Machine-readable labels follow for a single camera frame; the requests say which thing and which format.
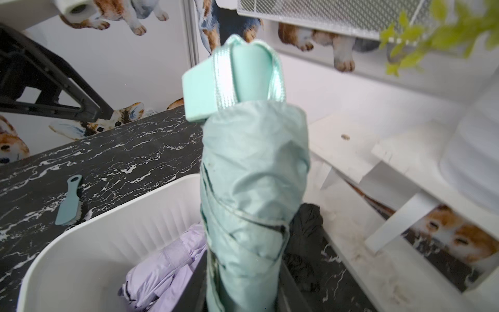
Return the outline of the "mint green umbrella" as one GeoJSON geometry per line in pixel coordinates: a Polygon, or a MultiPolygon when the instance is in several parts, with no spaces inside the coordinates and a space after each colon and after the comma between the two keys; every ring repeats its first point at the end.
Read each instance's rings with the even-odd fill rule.
{"type": "Polygon", "coordinates": [[[287,103],[281,61],[231,35],[183,75],[185,116],[201,124],[201,217],[209,311],[288,311],[289,225],[310,169],[305,112],[287,103]]]}

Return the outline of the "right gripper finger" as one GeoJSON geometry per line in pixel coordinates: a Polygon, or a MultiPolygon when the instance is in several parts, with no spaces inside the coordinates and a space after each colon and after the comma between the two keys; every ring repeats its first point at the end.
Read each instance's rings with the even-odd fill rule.
{"type": "Polygon", "coordinates": [[[173,312],[208,312],[207,294],[207,255],[205,251],[193,275],[185,287],[173,312]]]}

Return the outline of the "white pot flower plant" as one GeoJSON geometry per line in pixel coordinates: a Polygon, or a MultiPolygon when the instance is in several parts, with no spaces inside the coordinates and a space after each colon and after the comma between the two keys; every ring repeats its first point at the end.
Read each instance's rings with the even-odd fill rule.
{"type": "Polygon", "coordinates": [[[444,179],[484,208],[498,212],[498,2],[431,1],[430,24],[401,11],[380,32],[390,44],[387,75],[425,69],[431,54],[449,56],[439,82],[450,96],[470,102],[444,147],[444,179]]]}

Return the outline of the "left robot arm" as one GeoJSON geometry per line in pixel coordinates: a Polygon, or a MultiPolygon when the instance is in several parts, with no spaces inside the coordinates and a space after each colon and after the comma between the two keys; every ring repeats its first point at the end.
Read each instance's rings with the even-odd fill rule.
{"type": "Polygon", "coordinates": [[[114,113],[63,58],[3,23],[1,111],[81,122],[114,113]]]}

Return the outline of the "white wooden plant stand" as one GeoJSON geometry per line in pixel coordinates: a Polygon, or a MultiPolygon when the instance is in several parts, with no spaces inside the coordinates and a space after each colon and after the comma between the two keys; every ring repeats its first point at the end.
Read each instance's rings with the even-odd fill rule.
{"type": "Polygon", "coordinates": [[[495,257],[482,262],[483,275],[462,292],[402,238],[441,204],[498,237],[498,213],[439,170],[452,134],[431,121],[382,139],[340,114],[309,127],[318,162],[305,200],[320,206],[327,238],[379,311],[498,310],[495,257]]]}

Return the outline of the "black umbrella back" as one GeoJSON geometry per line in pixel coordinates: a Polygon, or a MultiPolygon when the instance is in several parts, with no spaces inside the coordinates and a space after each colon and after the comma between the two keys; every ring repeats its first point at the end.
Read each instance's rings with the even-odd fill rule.
{"type": "Polygon", "coordinates": [[[301,204],[292,219],[290,238],[283,254],[283,261],[299,290],[307,293],[320,291],[321,231],[323,218],[314,204],[301,204]]]}

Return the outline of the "teal handled brush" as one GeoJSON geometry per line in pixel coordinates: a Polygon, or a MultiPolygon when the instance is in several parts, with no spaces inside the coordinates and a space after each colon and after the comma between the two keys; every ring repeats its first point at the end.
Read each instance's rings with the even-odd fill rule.
{"type": "Polygon", "coordinates": [[[82,175],[77,174],[67,180],[68,189],[65,199],[58,208],[55,219],[56,226],[71,226],[81,218],[82,203],[77,195],[77,190],[82,178],[82,175]]]}

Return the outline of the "white plastic storage box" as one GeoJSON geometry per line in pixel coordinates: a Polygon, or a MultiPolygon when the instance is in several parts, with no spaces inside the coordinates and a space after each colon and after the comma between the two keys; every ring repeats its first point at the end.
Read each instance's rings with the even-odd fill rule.
{"type": "Polygon", "coordinates": [[[27,271],[17,311],[127,311],[126,274],[200,222],[191,174],[65,231],[27,271]]]}

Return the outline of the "lilac umbrella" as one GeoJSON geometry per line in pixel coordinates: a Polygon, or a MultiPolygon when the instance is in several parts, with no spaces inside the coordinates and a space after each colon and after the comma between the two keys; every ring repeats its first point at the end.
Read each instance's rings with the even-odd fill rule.
{"type": "Polygon", "coordinates": [[[133,267],[118,290],[127,311],[172,311],[207,250],[201,223],[133,267]]]}

